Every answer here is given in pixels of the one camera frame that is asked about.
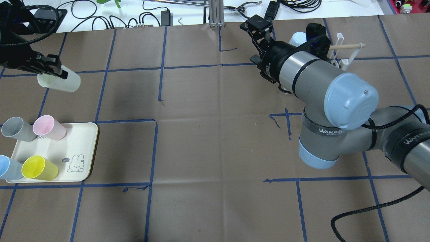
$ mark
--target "gray cup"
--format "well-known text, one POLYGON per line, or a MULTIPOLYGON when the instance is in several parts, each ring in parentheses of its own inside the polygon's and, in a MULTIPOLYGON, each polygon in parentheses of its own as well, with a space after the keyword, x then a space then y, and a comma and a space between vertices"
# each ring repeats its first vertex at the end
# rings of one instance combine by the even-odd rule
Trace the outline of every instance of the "gray cup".
POLYGON ((31 125, 20 117, 8 119, 1 127, 1 133, 5 137, 26 142, 30 142, 36 138, 31 125))

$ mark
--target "plastic cup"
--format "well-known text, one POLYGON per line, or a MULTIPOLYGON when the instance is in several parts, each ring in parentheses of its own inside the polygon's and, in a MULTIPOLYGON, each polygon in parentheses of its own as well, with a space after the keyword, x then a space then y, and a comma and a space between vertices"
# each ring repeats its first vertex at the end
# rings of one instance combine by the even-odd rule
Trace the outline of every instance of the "plastic cup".
POLYGON ((61 140, 66 135, 66 128, 50 115, 38 118, 33 124, 33 132, 53 140, 61 140))
POLYGON ((58 166, 40 155, 33 155, 22 165, 22 175, 29 179, 52 180, 58 175, 58 166))
POLYGON ((5 137, 30 142, 36 138, 31 125, 20 117, 13 117, 4 122, 1 133, 5 137))
POLYGON ((65 66, 62 66, 61 68, 63 69, 63 71, 67 71, 67 79, 62 79, 48 74, 38 74, 37 82, 39 83, 39 85, 42 87, 70 93, 78 90, 81 83, 79 75, 65 66))
POLYGON ((0 155, 0 179, 19 180, 22 178, 22 164, 5 155, 0 155))

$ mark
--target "power adapter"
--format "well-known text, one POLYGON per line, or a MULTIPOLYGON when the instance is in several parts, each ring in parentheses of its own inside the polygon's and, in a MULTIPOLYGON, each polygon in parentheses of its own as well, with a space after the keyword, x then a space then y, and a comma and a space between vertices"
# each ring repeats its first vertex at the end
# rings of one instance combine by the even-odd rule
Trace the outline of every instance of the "power adapter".
POLYGON ((161 26, 172 26, 173 25, 173 16, 170 13, 170 10, 161 11, 161 26))
POLYGON ((276 14, 278 13, 279 2, 278 1, 270 1, 269 6, 267 7, 266 14, 264 15, 264 19, 268 21, 275 20, 276 14))

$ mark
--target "pink cup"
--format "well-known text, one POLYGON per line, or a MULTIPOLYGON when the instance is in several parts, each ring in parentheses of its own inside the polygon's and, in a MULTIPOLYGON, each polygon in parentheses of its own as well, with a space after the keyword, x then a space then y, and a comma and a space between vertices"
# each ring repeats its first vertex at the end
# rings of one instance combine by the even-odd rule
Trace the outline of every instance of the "pink cup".
POLYGON ((50 115, 38 118, 33 124, 33 132, 53 140, 61 140, 66 135, 66 128, 50 115))

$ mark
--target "wooden stick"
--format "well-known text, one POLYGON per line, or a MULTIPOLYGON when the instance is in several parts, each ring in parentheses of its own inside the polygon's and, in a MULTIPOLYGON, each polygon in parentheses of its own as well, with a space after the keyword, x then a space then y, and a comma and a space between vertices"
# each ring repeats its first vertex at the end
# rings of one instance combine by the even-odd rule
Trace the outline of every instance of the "wooden stick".
POLYGON ((363 43, 331 45, 329 50, 360 49, 360 48, 364 48, 364 47, 366 47, 366 45, 363 43))

